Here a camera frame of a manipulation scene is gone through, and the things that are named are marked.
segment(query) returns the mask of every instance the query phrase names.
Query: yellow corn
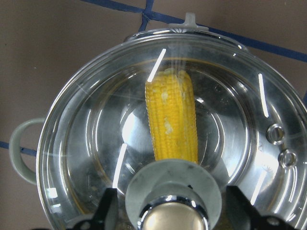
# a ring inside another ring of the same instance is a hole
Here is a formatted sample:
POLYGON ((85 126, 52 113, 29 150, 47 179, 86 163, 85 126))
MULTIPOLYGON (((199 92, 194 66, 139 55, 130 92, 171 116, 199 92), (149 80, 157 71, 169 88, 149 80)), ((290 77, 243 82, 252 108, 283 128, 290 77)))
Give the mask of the yellow corn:
POLYGON ((145 99, 156 160, 177 158, 197 163, 197 131, 190 76, 173 69, 145 84, 145 99))

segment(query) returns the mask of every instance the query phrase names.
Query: glass lid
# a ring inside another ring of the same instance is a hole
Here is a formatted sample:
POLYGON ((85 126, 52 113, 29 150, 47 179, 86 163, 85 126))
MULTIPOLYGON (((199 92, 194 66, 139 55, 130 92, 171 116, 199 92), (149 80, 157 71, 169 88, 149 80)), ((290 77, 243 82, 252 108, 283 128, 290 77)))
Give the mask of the glass lid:
MULTIPOLYGON (((166 135, 177 132, 171 114, 181 113, 181 124, 195 124, 197 132, 177 139, 182 152, 170 151, 167 158, 185 159, 185 148, 195 148, 188 160, 215 179, 223 199, 226 186, 237 185, 259 212, 296 229, 307 226, 307 112, 294 89, 241 44, 209 32, 158 31, 100 55, 55 99, 37 159, 40 197, 52 226, 65 229, 94 213, 113 187, 116 229, 134 229, 125 209, 129 182, 163 158, 161 146, 173 143, 166 135), (172 81, 181 93, 171 95, 172 81), (160 99, 150 94, 157 91, 160 99), (173 104, 180 97, 186 110, 173 104)), ((186 131, 181 128, 179 134, 186 131)), ((226 226, 223 207, 214 229, 226 226)))

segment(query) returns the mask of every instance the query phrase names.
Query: pot handle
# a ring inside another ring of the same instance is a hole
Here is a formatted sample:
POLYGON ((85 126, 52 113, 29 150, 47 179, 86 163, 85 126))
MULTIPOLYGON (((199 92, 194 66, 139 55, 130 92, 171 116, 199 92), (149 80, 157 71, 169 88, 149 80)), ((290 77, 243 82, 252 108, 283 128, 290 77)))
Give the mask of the pot handle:
POLYGON ((20 153, 20 139, 23 132, 30 126, 44 123, 45 118, 34 118, 20 124, 12 133, 9 153, 13 168, 15 171, 31 184, 36 184, 36 173, 26 166, 20 153))

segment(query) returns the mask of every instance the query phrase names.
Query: transparent lid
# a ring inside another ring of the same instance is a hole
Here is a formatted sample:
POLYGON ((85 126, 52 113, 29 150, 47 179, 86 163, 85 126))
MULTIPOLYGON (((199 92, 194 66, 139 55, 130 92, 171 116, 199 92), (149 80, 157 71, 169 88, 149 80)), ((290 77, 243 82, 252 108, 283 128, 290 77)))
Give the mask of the transparent lid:
MULTIPOLYGON (((305 228, 307 112, 294 89, 230 39, 161 31, 100 55, 54 101, 37 159, 40 197, 53 227, 94 213, 105 189, 115 187, 117 229, 133 229, 125 193, 134 174, 155 161, 145 83, 153 71, 172 68, 191 78, 198 164, 222 196, 228 184, 238 185, 260 212, 305 228)), ((227 223, 222 214, 215 229, 227 223)))

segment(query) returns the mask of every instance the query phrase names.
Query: corn cob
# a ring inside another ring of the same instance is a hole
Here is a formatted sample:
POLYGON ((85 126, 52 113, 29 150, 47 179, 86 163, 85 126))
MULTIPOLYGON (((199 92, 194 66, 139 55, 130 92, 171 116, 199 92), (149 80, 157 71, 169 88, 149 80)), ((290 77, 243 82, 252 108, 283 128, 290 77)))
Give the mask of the corn cob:
POLYGON ((156 160, 177 158, 197 163, 195 103, 190 76, 166 69, 145 84, 149 127, 156 160))

